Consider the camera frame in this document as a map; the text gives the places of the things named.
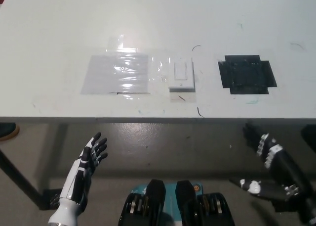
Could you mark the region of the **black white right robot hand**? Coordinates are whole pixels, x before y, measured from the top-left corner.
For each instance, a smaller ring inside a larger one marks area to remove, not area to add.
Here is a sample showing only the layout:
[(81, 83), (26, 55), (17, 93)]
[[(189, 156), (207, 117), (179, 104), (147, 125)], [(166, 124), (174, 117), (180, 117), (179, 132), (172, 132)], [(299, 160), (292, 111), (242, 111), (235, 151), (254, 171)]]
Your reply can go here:
[(252, 196), (276, 202), (302, 202), (313, 196), (306, 175), (272, 135), (251, 123), (245, 124), (243, 135), (274, 182), (232, 178), (231, 183)]

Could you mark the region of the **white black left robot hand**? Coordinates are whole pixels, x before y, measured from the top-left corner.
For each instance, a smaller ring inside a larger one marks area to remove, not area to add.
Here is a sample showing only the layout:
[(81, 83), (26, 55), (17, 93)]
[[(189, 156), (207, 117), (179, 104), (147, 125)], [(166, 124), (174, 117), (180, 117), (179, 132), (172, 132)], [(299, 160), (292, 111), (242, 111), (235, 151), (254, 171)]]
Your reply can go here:
[(105, 151), (107, 138), (100, 137), (101, 133), (98, 132), (85, 145), (74, 161), (60, 194), (60, 199), (75, 202), (80, 213), (84, 212), (87, 206), (91, 178), (101, 161), (108, 156)]

